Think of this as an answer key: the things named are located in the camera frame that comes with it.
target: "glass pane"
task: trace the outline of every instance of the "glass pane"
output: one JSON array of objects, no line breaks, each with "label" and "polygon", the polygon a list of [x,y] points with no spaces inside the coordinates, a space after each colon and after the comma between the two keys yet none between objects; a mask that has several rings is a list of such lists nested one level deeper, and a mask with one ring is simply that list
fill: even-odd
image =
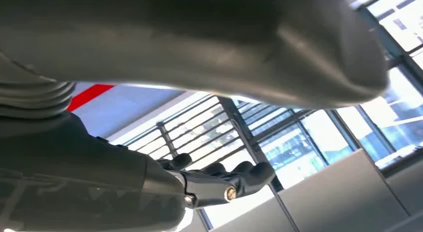
[{"label": "glass pane", "polygon": [[389,155],[389,152],[380,142],[376,134],[373,133],[370,126],[362,118],[356,108],[341,108],[338,109],[338,112],[348,128],[350,128],[351,132],[357,137],[361,145],[375,162]]},{"label": "glass pane", "polygon": [[250,128],[252,134],[255,136],[290,116],[291,114],[286,110],[286,108],[279,108],[276,111],[270,113],[269,115],[252,123],[248,127]]},{"label": "glass pane", "polygon": [[259,105],[253,104],[253,103],[248,103],[247,105],[241,105],[239,106],[240,108],[238,109],[238,111],[243,114],[243,113],[247,113],[250,110],[254,110],[255,107],[258,107]]},{"label": "glass pane", "polygon": [[297,125],[260,143],[284,188],[289,188],[324,168],[322,160]]},{"label": "glass pane", "polygon": [[390,87],[363,104],[372,121],[402,156],[423,146],[423,97],[398,70],[389,71]]},{"label": "glass pane", "polygon": [[323,110],[306,117],[302,120],[302,123],[330,164],[337,162],[353,152],[347,141]]},{"label": "glass pane", "polygon": [[423,0],[379,0],[368,7],[406,51],[423,43]]},{"label": "glass pane", "polygon": [[[250,161],[255,164],[247,150],[242,150],[226,158],[221,163],[224,165],[227,171],[231,171],[243,161]],[[268,186],[266,186],[259,192],[250,196],[236,199],[230,204],[206,207],[205,212],[207,213],[213,228],[217,228],[247,213],[248,211],[271,199],[272,197],[272,191]]]}]

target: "white wall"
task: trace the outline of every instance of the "white wall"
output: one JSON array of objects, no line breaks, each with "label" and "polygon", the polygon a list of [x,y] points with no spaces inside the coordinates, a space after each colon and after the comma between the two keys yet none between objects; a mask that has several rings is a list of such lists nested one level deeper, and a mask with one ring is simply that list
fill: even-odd
[{"label": "white wall", "polygon": [[[418,172],[413,170],[416,178],[423,174],[420,164],[417,167],[420,169]],[[420,188],[420,193],[415,195],[423,194],[423,188]],[[363,152],[355,153],[279,194],[301,232],[383,232],[391,229],[410,232],[410,227],[415,228],[423,223],[420,213],[414,218],[407,215],[373,162]],[[212,231],[295,230],[276,199],[271,199]],[[194,219],[183,232],[205,230],[201,221]]]}]

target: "bolt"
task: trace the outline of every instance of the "bolt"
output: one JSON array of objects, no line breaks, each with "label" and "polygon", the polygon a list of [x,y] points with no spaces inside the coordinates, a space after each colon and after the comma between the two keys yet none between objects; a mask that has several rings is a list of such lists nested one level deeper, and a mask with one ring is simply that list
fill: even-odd
[{"label": "bolt", "polygon": [[234,199],[236,199],[236,190],[233,186],[230,186],[225,190],[225,200],[229,202]]},{"label": "bolt", "polygon": [[191,195],[185,195],[185,204],[187,204],[187,207],[191,207],[194,204],[194,200],[196,199],[194,196]]}]

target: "window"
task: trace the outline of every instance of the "window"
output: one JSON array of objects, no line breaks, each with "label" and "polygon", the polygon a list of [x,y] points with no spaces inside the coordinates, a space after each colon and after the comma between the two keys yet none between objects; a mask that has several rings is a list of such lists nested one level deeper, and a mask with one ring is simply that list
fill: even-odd
[{"label": "window", "polygon": [[383,146],[355,107],[341,108],[338,109],[338,112],[374,161],[389,155],[389,151]]},{"label": "window", "polygon": [[257,135],[291,116],[284,107],[234,100],[253,135]]},{"label": "window", "polygon": [[325,167],[296,124],[264,140],[260,146],[285,189]]},{"label": "window", "polygon": [[353,152],[323,110],[306,117],[302,123],[329,164],[335,163]]},{"label": "window", "polygon": [[379,0],[368,10],[404,48],[411,51],[423,43],[423,0]]},{"label": "window", "polygon": [[423,48],[410,54],[410,56],[414,59],[417,65],[419,65],[420,68],[423,69]]},{"label": "window", "polygon": [[338,110],[380,167],[412,153],[417,146],[423,146],[423,97],[398,68],[391,69],[389,76],[391,84],[383,96],[364,103],[362,109]]}]

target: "red stripe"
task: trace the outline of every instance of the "red stripe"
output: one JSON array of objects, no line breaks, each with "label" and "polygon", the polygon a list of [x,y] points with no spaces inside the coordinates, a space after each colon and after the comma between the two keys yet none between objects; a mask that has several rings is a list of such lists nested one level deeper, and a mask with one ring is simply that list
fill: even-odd
[{"label": "red stripe", "polygon": [[92,99],[96,98],[97,96],[103,94],[107,90],[110,90],[114,85],[102,85],[96,84],[92,87],[86,89],[85,91],[81,92],[81,94],[72,98],[72,102],[70,103],[68,111],[73,111],[78,107],[84,105],[85,103],[91,101]]}]

